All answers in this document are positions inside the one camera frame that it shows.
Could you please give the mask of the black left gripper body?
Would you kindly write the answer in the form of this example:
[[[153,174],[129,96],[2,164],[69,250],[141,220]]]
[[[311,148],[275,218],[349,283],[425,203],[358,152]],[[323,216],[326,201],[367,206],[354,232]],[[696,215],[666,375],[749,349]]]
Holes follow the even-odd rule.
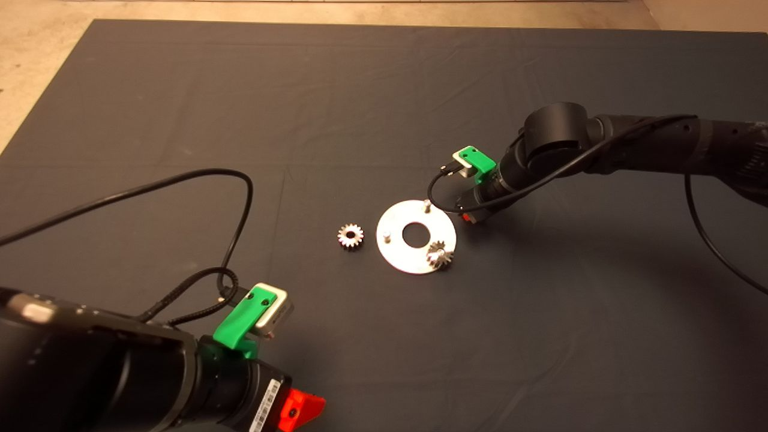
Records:
[[[212,337],[198,341],[196,360],[187,424],[219,424],[228,431],[280,430],[280,413],[292,388],[290,375]]]

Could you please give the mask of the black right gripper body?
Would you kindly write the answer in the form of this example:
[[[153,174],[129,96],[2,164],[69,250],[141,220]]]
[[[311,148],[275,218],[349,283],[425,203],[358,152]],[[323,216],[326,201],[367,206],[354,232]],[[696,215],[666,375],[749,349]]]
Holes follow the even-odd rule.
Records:
[[[502,199],[524,188],[527,188],[527,169],[516,156],[504,156],[483,183],[459,196],[457,206],[462,208],[476,207],[491,200]],[[474,213],[478,223],[481,223],[508,207],[510,204],[501,204],[476,211],[463,210],[462,212]]]

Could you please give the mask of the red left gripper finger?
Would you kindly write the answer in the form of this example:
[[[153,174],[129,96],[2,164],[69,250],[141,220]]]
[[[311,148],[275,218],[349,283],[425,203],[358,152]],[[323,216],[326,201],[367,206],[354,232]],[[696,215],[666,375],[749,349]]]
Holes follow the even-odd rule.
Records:
[[[278,392],[276,431],[297,431],[318,418],[326,407],[326,399],[315,394],[286,388]]]

